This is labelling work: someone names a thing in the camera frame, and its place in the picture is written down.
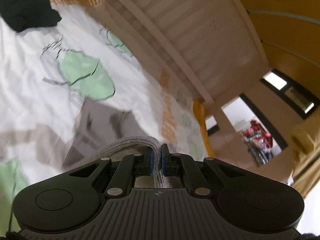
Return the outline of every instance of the metal screw head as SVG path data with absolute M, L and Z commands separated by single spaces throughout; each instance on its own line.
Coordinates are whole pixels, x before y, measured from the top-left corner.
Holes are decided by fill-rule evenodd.
M 110 189 L 107 190 L 107 193 L 111 196 L 118 196 L 122 193 L 122 189 L 118 188 L 118 187 L 112 187 Z
M 211 193 L 211 190 L 209 190 L 206 187 L 199 187 L 195 190 L 196 194 L 201 195 L 201 196 L 206 196 Z

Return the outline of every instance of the red object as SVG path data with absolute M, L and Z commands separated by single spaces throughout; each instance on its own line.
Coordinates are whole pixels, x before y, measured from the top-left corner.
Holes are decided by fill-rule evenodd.
M 261 123 L 259 123 L 256 120 L 251 120 L 250 121 L 251 127 L 247 129 L 244 132 L 244 136 L 253 133 L 254 131 L 260 131 L 261 135 L 259 137 L 256 137 L 256 140 L 263 140 L 263 142 L 266 145 L 266 148 L 272 148 L 273 147 L 273 138 L 269 132 L 267 132 Z

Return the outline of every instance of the gray knitted fabric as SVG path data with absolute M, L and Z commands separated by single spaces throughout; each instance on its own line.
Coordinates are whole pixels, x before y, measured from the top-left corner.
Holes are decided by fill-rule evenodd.
M 148 147 L 154 153 L 154 187 L 181 187 L 180 179 L 165 178 L 160 171 L 160 143 L 148 137 L 131 112 L 119 111 L 87 97 L 81 108 L 81 119 L 76 137 L 64 160 L 70 170 L 102 157 L 121 160 Z
M 160 170 L 160 146 L 159 141 L 153 137 L 129 137 L 123 138 L 116 142 L 111 143 L 103 150 L 94 153 L 91 156 L 87 156 L 79 162 L 75 162 L 72 158 L 77 158 L 76 155 L 68 155 L 67 162 L 76 163 L 71 168 L 76 168 L 85 165 L 89 162 L 95 161 L 102 157 L 112 158 L 115 154 L 121 152 L 122 150 L 136 147 L 136 146 L 146 146 L 153 150 L 154 164 L 153 164 L 153 176 L 154 176 L 154 187 L 155 188 L 172 188 L 181 187 L 180 179 L 176 177 L 164 177 Z
M 131 112 L 119 111 L 87 97 L 81 108 L 76 137 L 62 166 L 90 158 L 111 143 L 132 136 L 147 135 Z

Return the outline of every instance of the yellow wall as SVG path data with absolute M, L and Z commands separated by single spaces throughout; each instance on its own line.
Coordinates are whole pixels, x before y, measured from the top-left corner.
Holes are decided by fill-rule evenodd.
M 241 0 L 246 9 L 291 13 L 320 20 L 320 0 Z M 290 76 L 320 98 L 320 26 L 284 16 L 249 14 L 259 37 L 293 53 L 263 44 L 269 65 Z

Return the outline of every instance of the ribbed black surface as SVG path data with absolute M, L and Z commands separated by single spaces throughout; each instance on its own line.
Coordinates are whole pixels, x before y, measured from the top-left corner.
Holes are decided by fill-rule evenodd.
M 127 197 L 108 200 L 92 221 L 70 232 L 40 234 L 24 229 L 21 235 L 29 240 L 293 240 L 299 236 L 294 229 L 250 233 L 226 222 L 210 200 L 191 197 L 184 188 L 157 191 L 134 188 Z

